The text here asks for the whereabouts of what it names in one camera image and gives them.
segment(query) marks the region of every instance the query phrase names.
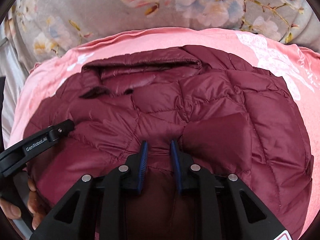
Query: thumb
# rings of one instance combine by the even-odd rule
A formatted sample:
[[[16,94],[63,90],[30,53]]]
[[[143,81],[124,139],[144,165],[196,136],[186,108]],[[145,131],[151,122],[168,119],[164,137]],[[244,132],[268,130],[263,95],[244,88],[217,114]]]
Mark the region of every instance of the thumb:
[[[19,219],[21,217],[20,208],[0,198],[0,207],[8,219]]]

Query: white sticker with red border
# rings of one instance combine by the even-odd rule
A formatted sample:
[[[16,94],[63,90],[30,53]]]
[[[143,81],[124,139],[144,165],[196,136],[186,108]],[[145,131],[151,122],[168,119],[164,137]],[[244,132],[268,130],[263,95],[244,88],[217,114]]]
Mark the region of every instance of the white sticker with red border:
[[[289,232],[285,230],[279,236],[277,236],[274,240],[292,240],[292,238],[289,235]]]

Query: floral blanket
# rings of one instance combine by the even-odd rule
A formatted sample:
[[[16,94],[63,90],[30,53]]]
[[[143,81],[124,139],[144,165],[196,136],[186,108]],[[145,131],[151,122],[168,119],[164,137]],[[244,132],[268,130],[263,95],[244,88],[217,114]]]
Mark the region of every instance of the floral blanket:
[[[7,18],[28,70],[88,41],[155,27],[248,31],[320,51],[320,23],[306,0],[17,0]]]

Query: pink t-shirt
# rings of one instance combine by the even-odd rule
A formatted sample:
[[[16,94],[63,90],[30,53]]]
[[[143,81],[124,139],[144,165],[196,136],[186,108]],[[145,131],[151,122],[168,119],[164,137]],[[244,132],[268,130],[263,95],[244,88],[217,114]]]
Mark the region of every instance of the pink t-shirt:
[[[315,157],[313,188],[303,232],[320,209],[320,54],[297,45],[286,46],[261,35],[224,29],[194,31],[158,28],[120,33],[69,50],[62,58],[36,65],[17,102],[9,146],[22,140],[40,102],[55,94],[65,80],[90,61],[146,50],[203,45],[233,53],[251,65],[282,76],[297,103]]]

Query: silver rivet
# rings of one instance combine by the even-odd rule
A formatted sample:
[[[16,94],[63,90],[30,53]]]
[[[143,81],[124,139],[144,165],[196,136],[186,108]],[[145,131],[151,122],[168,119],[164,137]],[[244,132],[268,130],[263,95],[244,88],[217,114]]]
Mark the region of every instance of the silver rivet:
[[[88,174],[82,176],[82,181],[83,181],[83,182],[88,182],[90,179],[91,179],[91,176],[88,175]]]
[[[129,169],[129,167],[127,166],[127,165],[121,165],[120,167],[119,167],[119,171],[121,171],[121,172],[125,172],[125,171],[127,171]]]
[[[193,171],[199,171],[201,169],[201,167],[198,164],[193,164],[190,167]]]
[[[230,179],[231,181],[237,181],[238,180],[238,176],[236,174],[230,174],[228,176],[228,179]]]

